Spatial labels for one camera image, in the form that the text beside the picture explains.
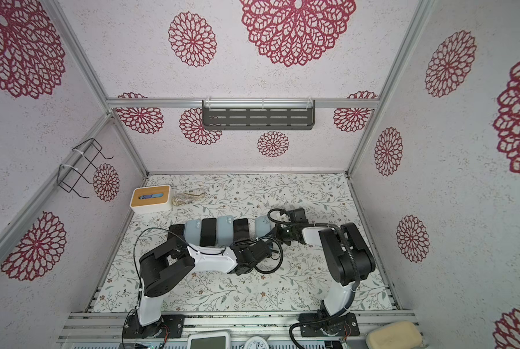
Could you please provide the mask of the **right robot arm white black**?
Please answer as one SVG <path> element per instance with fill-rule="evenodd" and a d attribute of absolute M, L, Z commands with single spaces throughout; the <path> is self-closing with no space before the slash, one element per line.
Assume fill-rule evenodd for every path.
<path fill-rule="evenodd" d="M 334 281 L 321 303 L 322 318 L 345 314 L 360 283 L 376 270 L 376 261 L 359 228 L 352 222 L 336 225 L 309 222 L 303 209 L 270 209 L 274 238 L 284 244 L 297 241 L 322 248 L 328 271 Z"/>

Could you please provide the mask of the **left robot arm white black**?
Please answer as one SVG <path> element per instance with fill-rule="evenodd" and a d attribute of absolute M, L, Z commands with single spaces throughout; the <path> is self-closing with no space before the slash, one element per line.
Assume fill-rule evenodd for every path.
<path fill-rule="evenodd" d="M 139 259 L 141 291 L 136 316 L 140 326 L 159 321 L 162 302 L 175 286 L 190 273 L 219 272 L 238 276 L 260 271 L 258 264 L 272 257 L 264 237 L 241 241 L 229 247 L 198 247 L 180 238 L 172 238 Z"/>

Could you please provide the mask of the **black phone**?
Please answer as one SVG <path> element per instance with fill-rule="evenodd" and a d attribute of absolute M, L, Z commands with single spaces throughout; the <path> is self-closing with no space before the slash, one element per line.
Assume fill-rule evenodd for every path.
<path fill-rule="evenodd" d="M 247 218 L 233 221 L 233 244 L 240 244 L 251 240 L 249 222 Z"/>
<path fill-rule="evenodd" d="M 206 218 L 201 221 L 200 247 L 214 247 L 217 244 L 217 219 Z"/>

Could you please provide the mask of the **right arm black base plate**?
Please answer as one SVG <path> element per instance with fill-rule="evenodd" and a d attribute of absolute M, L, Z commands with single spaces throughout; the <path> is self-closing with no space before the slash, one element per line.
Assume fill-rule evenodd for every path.
<path fill-rule="evenodd" d="M 316 314 L 302 314 L 299 316 L 299 322 L 302 323 L 300 327 L 302 337 L 349 337 L 359 336 L 360 327 L 357 323 L 356 315 L 353 313 L 346 313 L 338 318 L 329 321 L 320 322 L 316 324 L 304 324 L 305 322 L 312 322 L 325 318 L 322 312 Z"/>

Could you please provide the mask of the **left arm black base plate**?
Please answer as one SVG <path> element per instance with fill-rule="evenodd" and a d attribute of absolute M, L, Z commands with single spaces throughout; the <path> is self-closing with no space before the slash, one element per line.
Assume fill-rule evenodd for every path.
<path fill-rule="evenodd" d="M 140 325 L 135 312 L 130 312 L 123 325 L 122 339 L 176 339 L 182 336 L 184 315 L 161 315 L 158 321 Z"/>

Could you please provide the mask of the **light blue phone case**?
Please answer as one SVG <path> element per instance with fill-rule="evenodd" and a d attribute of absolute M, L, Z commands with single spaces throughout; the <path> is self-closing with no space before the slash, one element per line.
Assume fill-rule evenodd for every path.
<path fill-rule="evenodd" d="M 219 247 L 228 247 L 234 241 L 234 230 L 233 230 L 233 217 L 222 216 L 217 218 L 217 241 L 216 244 Z"/>
<path fill-rule="evenodd" d="M 188 244 L 193 244 L 195 246 L 200 245 L 201 239 L 201 229 L 202 229 L 202 221 L 201 220 L 190 220 L 187 221 L 184 225 L 184 238 Z"/>
<path fill-rule="evenodd" d="M 255 219 L 255 237 L 261 238 L 271 231 L 271 221 L 264 215 Z"/>

